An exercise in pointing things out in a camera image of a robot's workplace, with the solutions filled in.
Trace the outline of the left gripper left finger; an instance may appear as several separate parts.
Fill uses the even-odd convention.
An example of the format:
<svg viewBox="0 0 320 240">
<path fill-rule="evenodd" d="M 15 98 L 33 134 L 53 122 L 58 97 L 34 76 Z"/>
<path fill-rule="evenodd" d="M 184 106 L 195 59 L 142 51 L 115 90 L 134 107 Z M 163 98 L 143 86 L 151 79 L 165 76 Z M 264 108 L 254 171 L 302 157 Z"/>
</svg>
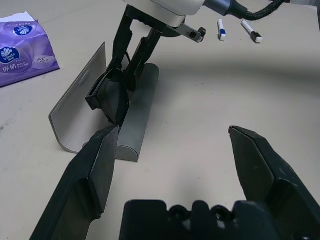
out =
<svg viewBox="0 0 320 240">
<path fill-rule="evenodd" d="M 72 159 L 47 204 L 32 240 L 84 240 L 105 211 L 115 168 L 119 128 L 97 131 Z"/>
</svg>

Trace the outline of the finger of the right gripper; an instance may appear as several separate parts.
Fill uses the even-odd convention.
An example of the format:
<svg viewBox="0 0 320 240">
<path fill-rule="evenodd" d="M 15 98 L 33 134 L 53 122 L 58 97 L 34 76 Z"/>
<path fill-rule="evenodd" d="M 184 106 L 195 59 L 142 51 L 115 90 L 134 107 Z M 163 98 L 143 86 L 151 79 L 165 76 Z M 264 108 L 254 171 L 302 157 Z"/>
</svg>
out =
<svg viewBox="0 0 320 240">
<path fill-rule="evenodd" d="M 111 61 L 112 75 L 121 75 L 124 59 L 127 60 L 128 64 L 131 62 L 128 47 L 133 36 L 133 32 L 131 31 L 132 22 L 133 19 L 127 16 L 127 11 L 125 11 L 113 42 Z"/>
<path fill-rule="evenodd" d="M 145 63 L 151 57 L 160 37 L 161 33 L 155 28 L 152 28 L 148 36 L 141 39 L 128 67 L 124 71 L 127 90 L 132 92 L 136 90 L 136 79 L 143 71 Z"/>
</svg>

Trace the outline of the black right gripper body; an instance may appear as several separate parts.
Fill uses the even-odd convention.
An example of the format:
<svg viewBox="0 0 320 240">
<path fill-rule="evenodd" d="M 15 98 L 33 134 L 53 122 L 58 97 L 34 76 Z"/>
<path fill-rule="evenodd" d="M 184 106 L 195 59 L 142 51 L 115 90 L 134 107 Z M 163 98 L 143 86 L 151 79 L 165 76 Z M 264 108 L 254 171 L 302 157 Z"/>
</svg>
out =
<svg viewBox="0 0 320 240">
<path fill-rule="evenodd" d="M 184 23 L 185 17 L 174 13 L 157 13 L 155 16 L 151 16 L 144 12 L 127 12 L 126 15 L 133 20 L 137 20 L 151 27 L 147 40 L 154 43 L 158 42 L 159 38 L 167 33 L 174 33 L 178 36 L 184 36 L 196 43 L 201 43 L 207 33 L 204 28 L 195 30 L 187 26 Z"/>
</svg>

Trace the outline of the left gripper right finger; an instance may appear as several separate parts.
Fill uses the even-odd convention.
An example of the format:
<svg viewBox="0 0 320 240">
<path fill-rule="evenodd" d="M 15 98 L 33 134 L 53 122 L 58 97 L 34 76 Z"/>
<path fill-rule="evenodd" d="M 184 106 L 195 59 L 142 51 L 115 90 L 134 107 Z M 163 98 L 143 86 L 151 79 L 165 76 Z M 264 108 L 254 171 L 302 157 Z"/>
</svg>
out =
<svg viewBox="0 0 320 240">
<path fill-rule="evenodd" d="M 284 240 L 318 240 L 320 206 L 293 168 L 255 131 L 230 126 L 236 171 L 248 201 L 264 202 Z"/>
</svg>

